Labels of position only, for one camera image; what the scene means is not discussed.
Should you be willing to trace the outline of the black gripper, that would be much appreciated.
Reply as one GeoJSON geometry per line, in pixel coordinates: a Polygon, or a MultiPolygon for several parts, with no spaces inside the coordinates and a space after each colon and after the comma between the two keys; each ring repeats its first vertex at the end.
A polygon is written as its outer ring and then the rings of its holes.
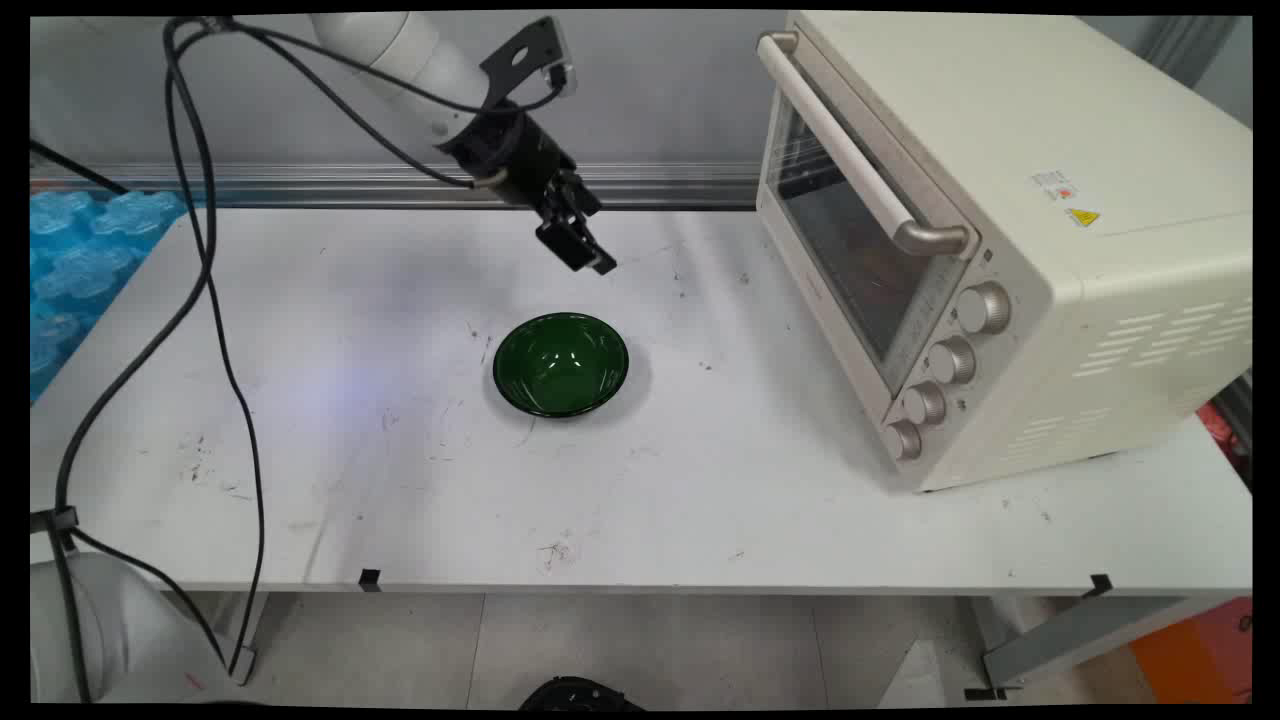
{"type": "Polygon", "coordinates": [[[507,204],[534,210],[544,222],[538,240],[570,270],[607,275],[617,261],[595,240],[586,217],[602,201],[585,186],[577,163],[526,111],[484,114],[471,119],[438,150],[476,182],[502,178],[488,188],[507,204]]]}

